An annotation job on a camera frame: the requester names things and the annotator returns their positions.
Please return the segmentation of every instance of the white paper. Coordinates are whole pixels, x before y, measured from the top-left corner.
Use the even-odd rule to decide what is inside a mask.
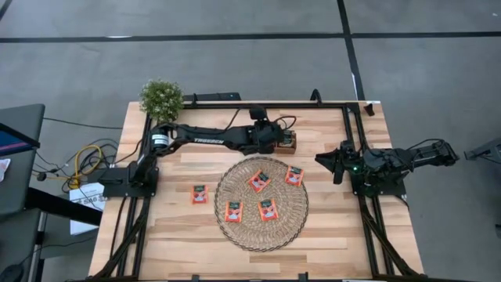
[[[99,183],[83,185],[80,189],[70,190],[70,201],[102,211],[106,203],[103,197],[103,189],[104,186]],[[71,235],[82,234],[96,228],[98,228],[98,226],[70,220]]]
[[[3,177],[7,168],[9,168],[10,159],[0,160],[0,182],[3,181]]]

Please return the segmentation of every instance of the table leg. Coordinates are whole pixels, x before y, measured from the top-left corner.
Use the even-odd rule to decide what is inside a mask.
[[[28,188],[26,195],[25,208],[39,208],[44,212],[67,217],[98,226],[101,223],[102,212],[93,208],[85,207],[81,204],[75,204],[72,201],[51,195],[49,193]]]

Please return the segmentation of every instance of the orange snack packet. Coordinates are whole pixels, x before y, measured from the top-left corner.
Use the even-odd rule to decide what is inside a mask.
[[[242,222],[243,203],[242,202],[226,202],[226,222]]]
[[[301,182],[303,181],[304,175],[304,170],[289,166],[289,168],[287,169],[287,174],[285,174],[285,182],[294,186],[300,186]]]
[[[269,221],[279,218],[279,213],[276,210],[275,200],[263,200],[258,203],[259,214],[262,221]]]
[[[272,180],[260,169],[248,181],[254,191],[261,192]]]
[[[205,204],[209,200],[209,189],[207,185],[195,185],[191,190],[191,201],[193,204]]]

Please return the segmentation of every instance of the yellow cable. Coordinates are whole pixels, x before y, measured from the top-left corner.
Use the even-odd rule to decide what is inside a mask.
[[[84,175],[87,175],[87,174],[93,172],[98,167],[98,165],[100,164],[100,161],[97,161],[86,172],[79,172],[78,161],[80,159],[80,154],[83,153],[84,151],[88,150],[88,149],[96,149],[99,152],[99,159],[101,160],[103,158],[103,151],[101,150],[101,147],[99,147],[97,145],[88,145],[88,146],[85,146],[85,147],[81,148],[77,152],[77,154],[75,155],[75,173],[74,173],[74,175],[72,175],[70,177],[67,177],[67,176],[58,176],[58,177],[48,176],[47,179],[62,179],[62,180],[68,180],[69,179],[70,181],[68,183],[68,187],[70,187],[71,190],[79,189],[80,188],[80,180],[78,178],[81,177],[81,176],[84,176]]]
[[[94,169],[96,169],[99,165],[99,162],[96,162],[96,164],[94,164],[88,171],[86,172],[80,172],[81,175],[79,175],[79,169],[78,169],[78,161],[79,161],[79,158],[80,158],[80,154],[83,153],[85,150],[88,150],[88,149],[96,149],[98,150],[99,152],[99,159],[103,158],[103,152],[101,151],[101,147],[97,146],[97,145],[88,145],[88,146],[85,146],[83,148],[81,148],[78,152],[77,152],[77,155],[75,156],[75,175],[73,177],[71,177],[71,180],[70,182],[68,183],[68,187],[70,187],[70,189],[78,189],[80,188],[80,180],[78,179],[80,176],[82,175],[86,175],[88,173],[91,173],[94,171]]]

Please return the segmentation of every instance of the gray floor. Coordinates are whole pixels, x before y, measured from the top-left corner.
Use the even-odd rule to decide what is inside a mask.
[[[349,0],[352,32],[501,31],[499,1]],[[13,0],[0,38],[341,32],[336,1]],[[443,138],[458,154],[501,136],[501,38],[354,40],[366,98],[381,100],[395,146]],[[44,103],[45,116],[121,125],[150,78],[186,93],[244,99],[355,99],[343,39],[0,44],[1,107]],[[66,160],[120,132],[44,122],[43,157]],[[406,180],[427,274],[501,280],[501,170],[464,159]],[[33,181],[60,193],[60,183]],[[44,281],[81,279],[91,253],[47,260]]]

